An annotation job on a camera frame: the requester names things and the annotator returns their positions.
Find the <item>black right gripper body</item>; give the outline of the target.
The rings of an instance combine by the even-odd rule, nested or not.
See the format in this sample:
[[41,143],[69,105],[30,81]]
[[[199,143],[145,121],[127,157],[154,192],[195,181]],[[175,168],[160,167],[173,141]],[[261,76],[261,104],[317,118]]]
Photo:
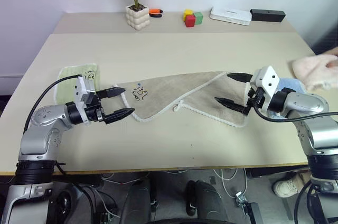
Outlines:
[[247,105],[244,108],[244,115],[248,115],[252,108],[257,114],[259,113],[258,109],[262,107],[265,101],[264,93],[265,91],[263,90],[262,87],[258,87],[256,90],[250,88],[248,92],[249,98],[247,101]]

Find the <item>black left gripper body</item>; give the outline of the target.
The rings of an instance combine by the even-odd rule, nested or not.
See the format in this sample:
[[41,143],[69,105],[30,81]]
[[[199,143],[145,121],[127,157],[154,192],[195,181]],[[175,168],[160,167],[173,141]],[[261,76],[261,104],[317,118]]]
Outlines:
[[86,115],[90,122],[104,122],[106,114],[101,105],[101,99],[94,94],[90,103],[86,104]]

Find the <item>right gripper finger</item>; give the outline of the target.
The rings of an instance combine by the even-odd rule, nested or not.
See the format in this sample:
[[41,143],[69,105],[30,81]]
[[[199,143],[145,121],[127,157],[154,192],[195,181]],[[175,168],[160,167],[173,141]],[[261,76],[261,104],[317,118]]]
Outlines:
[[251,74],[240,72],[228,73],[227,76],[239,82],[249,82],[252,78]]
[[230,100],[227,98],[219,98],[219,97],[215,97],[215,100],[221,105],[225,106],[226,108],[237,111],[243,115],[249,114],[249,111],[250,111],[249,107],[236,104],[233,100]]

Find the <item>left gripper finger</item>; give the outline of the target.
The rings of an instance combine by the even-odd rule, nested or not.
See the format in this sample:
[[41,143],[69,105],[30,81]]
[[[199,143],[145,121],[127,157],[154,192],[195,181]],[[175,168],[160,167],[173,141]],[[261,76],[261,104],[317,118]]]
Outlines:
[[125,91],[125,88],[108,88],[97,91],[97,96],[99,99],[112,98],[121,95]]
[[105,124],[111,124],[111,123],[117,122],[131,115],[134,111],[135,111],[135,108],[122,108],[122,109],[116,110],[112,114],[105,115],[104,122]]

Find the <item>person's bare hand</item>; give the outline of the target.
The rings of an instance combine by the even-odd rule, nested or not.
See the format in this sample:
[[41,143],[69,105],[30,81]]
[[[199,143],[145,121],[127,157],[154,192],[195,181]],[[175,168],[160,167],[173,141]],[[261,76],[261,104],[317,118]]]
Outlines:
[[333,54],[328,54],[327,55],[327,63],[326,63],[326,67],[327,68],[335,68],[338,65],[338,61],[337,61],[337,55],[333,55]]

